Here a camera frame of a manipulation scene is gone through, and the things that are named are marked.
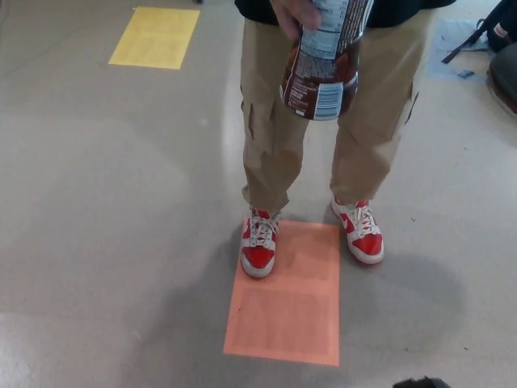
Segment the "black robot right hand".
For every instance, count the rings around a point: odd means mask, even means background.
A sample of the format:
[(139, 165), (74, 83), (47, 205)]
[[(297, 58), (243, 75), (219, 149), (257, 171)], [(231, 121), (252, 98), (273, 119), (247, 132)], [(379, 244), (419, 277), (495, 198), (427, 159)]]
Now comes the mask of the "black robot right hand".
[(397, 382), (392, 385), (392, 388), (450, 388), (450, 386), (437, 377), (422, 377)]

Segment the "person's bare right hand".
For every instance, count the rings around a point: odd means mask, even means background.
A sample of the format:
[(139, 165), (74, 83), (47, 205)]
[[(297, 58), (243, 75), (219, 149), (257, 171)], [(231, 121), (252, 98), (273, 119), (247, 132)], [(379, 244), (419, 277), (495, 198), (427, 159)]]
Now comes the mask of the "person's bare right hand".
[(270, 0), (278, 24), (286, 36), (296, 40), (302, 27), (316, 31), (322, 22), (320, 11), (310, 0)]

